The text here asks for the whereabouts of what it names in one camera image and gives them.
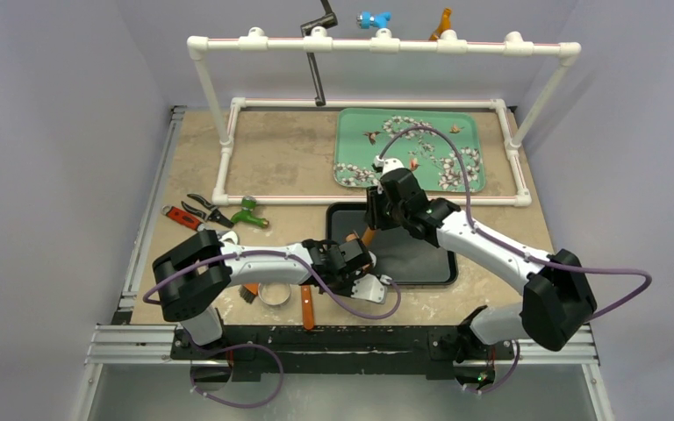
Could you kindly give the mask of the wooden double-ended rolling pin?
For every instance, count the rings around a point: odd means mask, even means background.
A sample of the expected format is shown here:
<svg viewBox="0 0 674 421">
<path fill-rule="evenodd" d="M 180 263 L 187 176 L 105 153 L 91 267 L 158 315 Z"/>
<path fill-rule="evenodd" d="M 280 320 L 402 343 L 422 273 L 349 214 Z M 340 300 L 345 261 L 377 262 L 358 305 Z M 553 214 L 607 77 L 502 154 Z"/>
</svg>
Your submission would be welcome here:
<svg viewBox="0 0 674 421">
<path fill-rule="evenodd" d="M 373 252 L 369 250 L 369 247 L 371 246 L 371 243 L 373 242 L 375 236 L 376 230 L 368 227 L 362 234 L 359 234 L 358 232 L 351 232 L 345 237 L 346 241 L 353 241 L 353 240 L 359 241 L 360 244 L 366 249 L 367 254 L 370 257 L 370 261 L 368 264 L 362 267 L 362 271 L 364 273 L 370 272 L 376 265 L 376 256 Z"/>
</svg>

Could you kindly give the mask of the black baking tray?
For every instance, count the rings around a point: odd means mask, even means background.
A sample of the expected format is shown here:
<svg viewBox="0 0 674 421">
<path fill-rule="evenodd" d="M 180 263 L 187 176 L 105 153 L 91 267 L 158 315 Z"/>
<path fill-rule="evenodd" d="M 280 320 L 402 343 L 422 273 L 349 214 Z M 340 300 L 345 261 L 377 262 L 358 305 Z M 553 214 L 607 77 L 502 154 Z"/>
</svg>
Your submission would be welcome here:
<svg viewBox="0 0 674 421">
<path fill-rule="evenodd" d="M 363 203 L 334 203 L 326 210 L 326 237 L 344 240 L 349 234 L 364 234 Z M 376 256 L 376 271 L 388 275 L 401 287 L 441 287 L 458 278 L 455 255 L 413 238 L 405 229 L 393 228 L 376 233 L 369 250 Z"/>
</svg>

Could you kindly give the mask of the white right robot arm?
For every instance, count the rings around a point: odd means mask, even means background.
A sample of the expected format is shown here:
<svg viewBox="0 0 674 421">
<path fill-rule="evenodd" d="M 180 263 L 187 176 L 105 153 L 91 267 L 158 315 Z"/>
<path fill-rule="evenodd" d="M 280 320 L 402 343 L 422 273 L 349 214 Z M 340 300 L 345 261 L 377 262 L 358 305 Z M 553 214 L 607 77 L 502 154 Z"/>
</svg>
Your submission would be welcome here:
<svg viewBox="0 0 674 421">
<path fill-rule="evenodd" d="M 383 174 L 378 185 L 367 189 L 366 199 L 370 229 L 403 228 L 415 239 L 470 259 L 521 295 L 521 302 L 505 307 L 481 306 L 459 324 L 461 356 L 477 357 L 491 345 L 514 339 L 559 351 L 597 309 L 574 253 L 524 246 L 448 199 L 429 199 L 407 168 Z"/>
</svg>

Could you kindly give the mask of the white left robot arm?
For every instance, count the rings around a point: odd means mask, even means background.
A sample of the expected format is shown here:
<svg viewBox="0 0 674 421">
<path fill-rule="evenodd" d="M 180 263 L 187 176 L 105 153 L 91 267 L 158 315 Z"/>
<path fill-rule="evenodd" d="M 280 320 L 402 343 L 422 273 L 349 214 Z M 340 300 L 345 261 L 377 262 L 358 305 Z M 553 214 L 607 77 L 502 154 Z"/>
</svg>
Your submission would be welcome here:
<svg viewBox="0 0 674 421">
<path fill-rule="evenodd" d="M 155 285 L 143 300 L 160 306 L 165 321 L 180 324 L 193 348 L 214 359 L 226 350 L 226 335 L 212 304 L 225 289 L 252 283 L 317 285 L 335 296 L 384 303 L 384 279 L 371 274 L 372 265 L 373 256 L 359 239 L 254 247 L 207 230 L 154 261 Z"/>
</svg>

